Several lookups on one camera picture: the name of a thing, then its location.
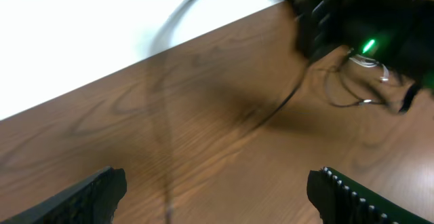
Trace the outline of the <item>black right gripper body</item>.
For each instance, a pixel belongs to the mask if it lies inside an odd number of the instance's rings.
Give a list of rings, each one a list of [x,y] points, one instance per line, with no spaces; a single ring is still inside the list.
[[[433,0],[286,0],[296,49],[316,61],[345,45],[433,87]]]

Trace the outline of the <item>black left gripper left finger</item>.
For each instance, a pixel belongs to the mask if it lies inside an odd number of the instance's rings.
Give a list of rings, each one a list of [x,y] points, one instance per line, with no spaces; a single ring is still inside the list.
[[[118,203],[126,191],[125,170],[106,167],[3,222],[112,224]]]

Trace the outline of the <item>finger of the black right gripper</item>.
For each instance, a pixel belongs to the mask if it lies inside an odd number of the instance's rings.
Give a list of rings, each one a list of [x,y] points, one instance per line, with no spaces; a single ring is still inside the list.
[[[399,109],[399,113],[407,113],[410,109],[412,102],[416,95],[420,91],[420,84],[419,83],[413,83],[407,90],[403,100],[402,100],[402,106]]]

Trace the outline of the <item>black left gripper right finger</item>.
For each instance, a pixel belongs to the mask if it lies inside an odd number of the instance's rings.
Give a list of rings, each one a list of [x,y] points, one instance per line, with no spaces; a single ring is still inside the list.
[[[330,167],[310,171],[307,196],[325,224],[432,224]]]

